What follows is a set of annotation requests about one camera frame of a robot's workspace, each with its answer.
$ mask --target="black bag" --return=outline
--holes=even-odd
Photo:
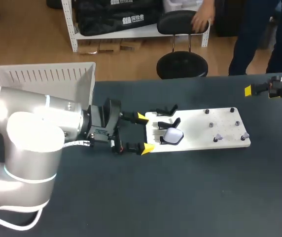
[[[162,0],[77,0],[77,14],[114,13],[141,8],[158,7]]]
[[[79,14],[78,26],[84,36],[102,35],[155,24],[161,14],[161,9],[152,7],[112,14]]]

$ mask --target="white plastic crate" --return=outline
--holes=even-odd
[[[250,139],[241,140],[241,136],[246,131],[239,111],[234,108],[209,109],[209,114],[205,110],[182,110],[176,111],[172,117],[157,116],[156,112],[148,112],[145,116],[149,119],[146,125],[147,143],[155,145],[152,152],[177,152],[205,149],[225,149],[249,147]],[[157,122],[173,123],[180,118],[180,124],[177,129],[184,133],[181,142],[174,145],[161,145],[160,136],[163,136],[166,130],[159,130]],[[220,134],[223,139],[214,142],[214,137]]]
[[[0,66],[0,86],[48,94],[81,103],[92,103],[94,62]]]
[[[203,0],[163,0],[165,12],[177,10],[197,11]]]

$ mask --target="wooden floor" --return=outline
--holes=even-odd
[[[137,52],[78,55],[73,53],[62,10],[45,0],[0,0],[0,65],[60,62],[96,62],[97,80],[157,79],[156,62],[171,51],[170,38],[148,40]],[[193,37],[192,51],[209,64],[209,76],[227,75],[234,38],[211,37],[207,48]],[[176,50],[187,49],[179,43]],[[270,53],[259,51],[249,74],[264,73]]]

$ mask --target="black tabletop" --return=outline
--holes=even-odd
[[[119,99],[125,111],[237,107],[251,146],[141,157],[66,148],[39,223],[27,232],[0,226],[0,237],[282,237],[282,99],[244,97],[268,77],[97,82],[94,104]],[[131,142],[143,136],[140,125],[122,132]],[[28,217],[0,211],[11,223]]]

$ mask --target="white plate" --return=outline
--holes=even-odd
[[[224,149],[249,147],[250,139],[241,140],[241,136],[246,132],[239,111],[234,108],[209,109],[209,114],[205,110],[183,110],[176,111],[172,117],[157,116],[156,112],[148,112],[145,116],[149,119],[146,125],[147,143],[155,145],[152,152],[178,152],[205,149]],[[181,122],[177,129],[184,133],[184,138],[176,145],[161,145],[160,136],[166,130],[159,130],[157,122],[173,123],[176,118]],[[214,142],[216,134],[220,134],[223,139]]]

